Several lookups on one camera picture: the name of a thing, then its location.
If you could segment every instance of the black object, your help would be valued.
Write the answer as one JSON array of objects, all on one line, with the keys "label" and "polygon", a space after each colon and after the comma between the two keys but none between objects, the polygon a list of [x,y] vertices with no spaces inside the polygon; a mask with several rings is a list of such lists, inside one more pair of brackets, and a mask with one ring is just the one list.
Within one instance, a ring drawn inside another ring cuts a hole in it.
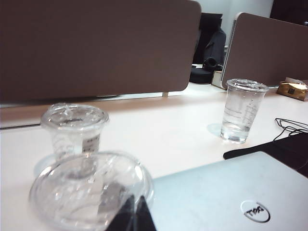
[{"label": "black object", "polygon": [[220,28],[222,14],[202,13],[199,24],[199,39],[193,57],[194,64],[202,68],[192,68],[190,82],[211,83],[214,71],[222,70],[226,34]]},{"label": "black object", "polygon": [[222,65],[219,65],[215,58],[208,57],[205,59],[202,68],[207,71],[221,71]]},{"label": "black object", "polygon": [[293,135],[251,148],[226,152],[224,159],[264,151],[308,178],[308,133]]},{"label": "black object", "polygon": [[144,196],[141,196],[136,213],[135,198],[132,195],[121,207],[106,231],[156,231]]},{"label": "black object", "polygon": [[308,133],[308,124],[282,118],[275,118],[275,121],[283,130],[273,139],[273,141],[277,140],[277,138],[279,138],[285,131],[289,132],[289,136],[300,133]]},{"label": "black object", "polygon": [[274,0],[270,18],[303,25],[308,20],[308,1]]}]

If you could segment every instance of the cup of water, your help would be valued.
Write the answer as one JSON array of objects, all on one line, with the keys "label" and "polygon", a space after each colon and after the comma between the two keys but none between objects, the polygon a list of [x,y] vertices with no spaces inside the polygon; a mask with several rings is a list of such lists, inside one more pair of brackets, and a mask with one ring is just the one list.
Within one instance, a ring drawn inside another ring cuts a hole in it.
[{"label": "cup of water", "polygon": [[41,118],[41,126],[51,134],[56,161],[98,152],[100,134],[109,116],[99,108],[57,103]]},{"label": "cup of water", "polygon": [[220,136],[224,140],[244,143],[259,106],[269,88],[248,79],[230,79]]},{"label": "cup of water", "polygon": [[131,195],[136,208],[141,196],[151,206],[151,175],[134,156],[105,151],[46,167],[34,181],[29,201],[37,217],[57,230],[104,231]]}]

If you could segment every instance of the cup label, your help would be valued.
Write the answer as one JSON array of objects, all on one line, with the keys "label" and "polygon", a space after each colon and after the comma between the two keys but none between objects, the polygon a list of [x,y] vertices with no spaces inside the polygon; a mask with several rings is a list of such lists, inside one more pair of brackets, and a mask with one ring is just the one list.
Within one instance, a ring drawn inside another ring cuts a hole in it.
[{"label": "cup label", "polygon": [[98,151],[100,135],[82,141],[82,153],[93,153]]}]

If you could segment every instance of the silver laptop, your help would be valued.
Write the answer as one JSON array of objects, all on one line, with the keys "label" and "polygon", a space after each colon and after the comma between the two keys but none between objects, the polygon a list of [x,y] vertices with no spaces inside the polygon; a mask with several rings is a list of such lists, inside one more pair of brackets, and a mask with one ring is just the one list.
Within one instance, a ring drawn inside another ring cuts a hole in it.
[{"label": "silver laptop", "polygon": [[308,230],[308,179],[263,152],[157,178],[154,186],[158,231]]}]

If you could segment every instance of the headphones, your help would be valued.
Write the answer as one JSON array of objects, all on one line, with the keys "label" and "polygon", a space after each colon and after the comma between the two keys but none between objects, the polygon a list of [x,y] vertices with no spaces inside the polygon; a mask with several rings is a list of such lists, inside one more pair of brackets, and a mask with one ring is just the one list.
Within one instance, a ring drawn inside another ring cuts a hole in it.
[{"label": "headphones", "polygon": [[217,61],[213,57],[208,57],[204,60],[202,68],[207,71],[221,71],[222,65],[217,64]]}]

